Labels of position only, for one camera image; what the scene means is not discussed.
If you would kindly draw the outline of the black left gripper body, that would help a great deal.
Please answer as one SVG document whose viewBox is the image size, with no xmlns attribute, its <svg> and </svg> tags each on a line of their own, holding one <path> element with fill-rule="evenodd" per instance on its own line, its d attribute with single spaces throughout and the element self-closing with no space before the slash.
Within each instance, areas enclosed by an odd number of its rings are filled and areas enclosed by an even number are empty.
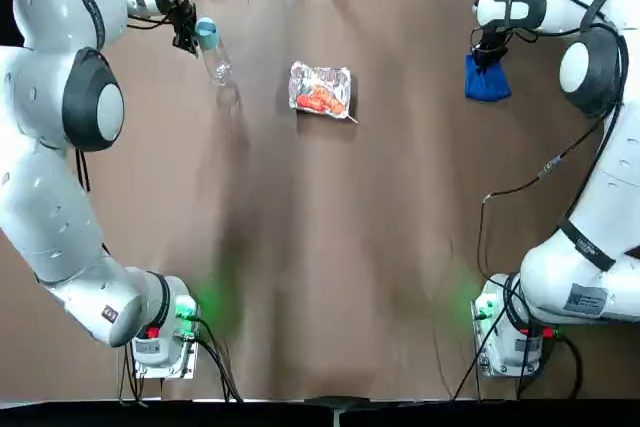
<svg viewBox="0 0 640 427">
<path fill-rule="evenodd" d="M 192 35 L 197 21 L 196 5 L 191 0 L 175 0 L 167 19 L 176 35 Z"/>
</svg>

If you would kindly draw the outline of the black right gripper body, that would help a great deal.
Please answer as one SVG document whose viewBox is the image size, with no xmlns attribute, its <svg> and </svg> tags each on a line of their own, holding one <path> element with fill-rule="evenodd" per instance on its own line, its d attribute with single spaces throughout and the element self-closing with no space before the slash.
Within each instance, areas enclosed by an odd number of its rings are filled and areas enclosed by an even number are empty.
<svg viewBox="0 0 640 427">
<path fill-rule="evenodd" d="M 474 45 L 476 50 L 497 50 L 505 47 L 510 39 L 509 30 L 481 29 L 480 40 Z"/>
</svg>

